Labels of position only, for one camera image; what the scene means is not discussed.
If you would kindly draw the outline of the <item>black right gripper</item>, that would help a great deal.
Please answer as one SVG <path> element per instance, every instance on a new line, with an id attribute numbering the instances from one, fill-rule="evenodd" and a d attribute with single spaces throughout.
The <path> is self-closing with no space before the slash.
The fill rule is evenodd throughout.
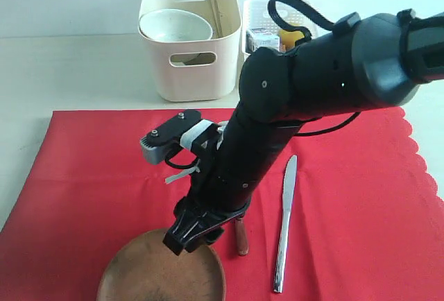
<path id="1" fill-rule="evenodd" d="M 226 130 L 223 141 L 202 147 L 204 134 L 187 131 L 180 145 L 200 158 L 191 188 L 175 209 L 176 221 L 164 235 L 175 255 L 191 253 L 201 237 L 212 245 L 224 233 L 223 224 L 244 213 L 266 172 L 278 157 L 276 130 Z"/>

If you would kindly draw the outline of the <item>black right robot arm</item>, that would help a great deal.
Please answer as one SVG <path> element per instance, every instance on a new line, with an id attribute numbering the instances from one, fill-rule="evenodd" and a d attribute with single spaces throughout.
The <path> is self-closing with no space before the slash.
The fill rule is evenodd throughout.
<path id="1" fill-rule="evenodd" d="M 278 155 L 311 121 L 400 106 L 443 78 L 443 16 L 351 16 L 288 53 L 261 48 L 241 70 L 239 102 L 222 134 L 211 123 L 187 195 L 164 244 L 175 254 L 214 243 L 242 215 Z"/>

